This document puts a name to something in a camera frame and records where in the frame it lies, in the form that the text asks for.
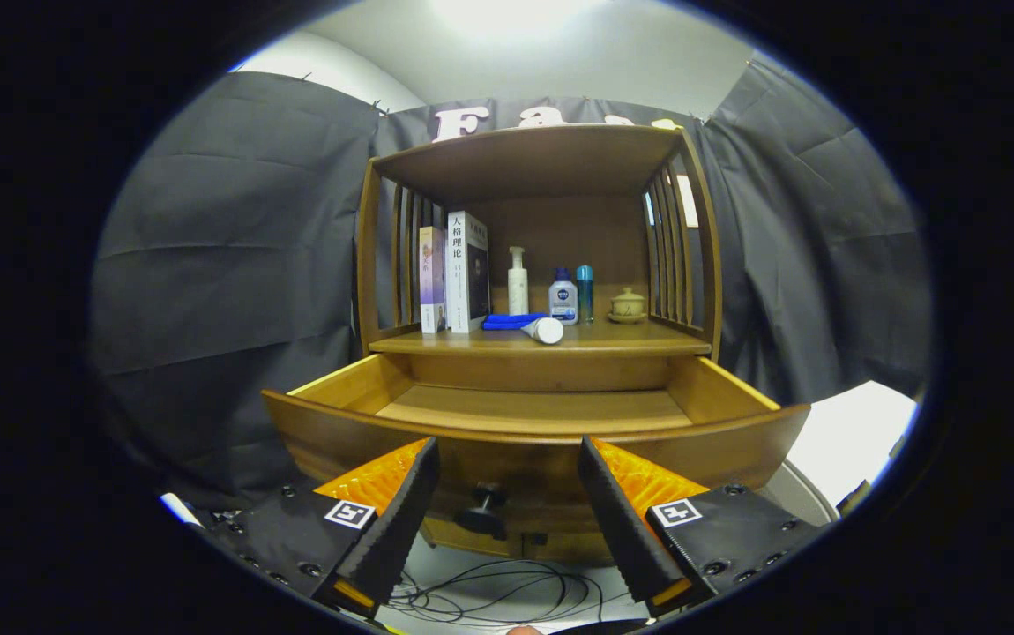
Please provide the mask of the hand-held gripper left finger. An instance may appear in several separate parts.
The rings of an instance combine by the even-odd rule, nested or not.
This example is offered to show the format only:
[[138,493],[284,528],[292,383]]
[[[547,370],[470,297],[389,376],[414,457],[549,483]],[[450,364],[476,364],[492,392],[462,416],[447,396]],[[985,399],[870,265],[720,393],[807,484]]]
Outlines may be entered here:
[[391,598],[440,475],[424,437],[327,483],[302,475],[234,516],[208,516],[225,554],[302,598],[373,618]]

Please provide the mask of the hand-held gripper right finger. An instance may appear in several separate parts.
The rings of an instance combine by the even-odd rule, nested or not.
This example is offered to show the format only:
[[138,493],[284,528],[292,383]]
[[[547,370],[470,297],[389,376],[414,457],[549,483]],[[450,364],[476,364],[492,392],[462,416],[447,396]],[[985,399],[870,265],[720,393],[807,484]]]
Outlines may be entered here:
[[822,532],[740,483],[707,487],[602,439],[577,458],[597,526],[649,615],[748,586]]

